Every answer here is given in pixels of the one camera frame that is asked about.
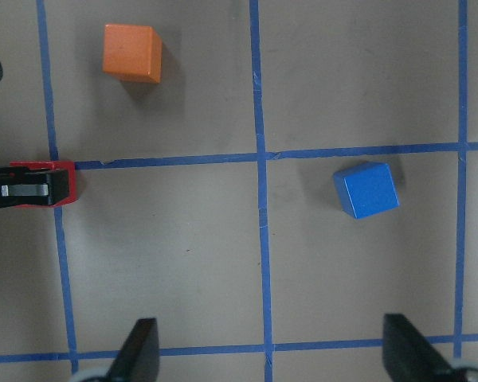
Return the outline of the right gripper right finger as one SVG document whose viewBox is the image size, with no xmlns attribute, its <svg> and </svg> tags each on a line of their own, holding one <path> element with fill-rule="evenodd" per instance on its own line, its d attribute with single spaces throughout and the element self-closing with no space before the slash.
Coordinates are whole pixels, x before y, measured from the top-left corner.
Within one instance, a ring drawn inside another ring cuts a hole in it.
<svg viewBox="0 0 478 382">
<path fill-rule="evenodd" d="M 454 381 L 454 369 L 403 314 L 385 314 L 382 364 L 392 381 Z"/>
</svg>

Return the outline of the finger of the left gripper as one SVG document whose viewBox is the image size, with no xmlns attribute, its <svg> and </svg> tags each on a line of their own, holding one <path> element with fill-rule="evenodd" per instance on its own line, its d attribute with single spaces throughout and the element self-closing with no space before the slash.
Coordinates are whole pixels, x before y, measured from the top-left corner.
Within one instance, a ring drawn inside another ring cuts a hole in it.
<svg viewBox="0 0 478 382">
<path fill-rule="evenodd" d="M 22 205 L 54 207 L 69 199 L 70 172 L 67 169 L 0 167 L 0 209 Z"/>
</svg>

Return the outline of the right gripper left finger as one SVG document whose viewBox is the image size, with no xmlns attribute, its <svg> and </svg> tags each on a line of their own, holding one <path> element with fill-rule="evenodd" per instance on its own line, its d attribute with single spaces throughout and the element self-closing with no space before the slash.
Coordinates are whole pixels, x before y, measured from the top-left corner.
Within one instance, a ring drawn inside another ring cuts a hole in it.
<svg viewBox="0 0 478 382">
<path fill-rule="evenodd" d="M 156 318 L 139 319 L 105 374 L 105 381 L 156 381 L 160 369 Z"/>
</svg>

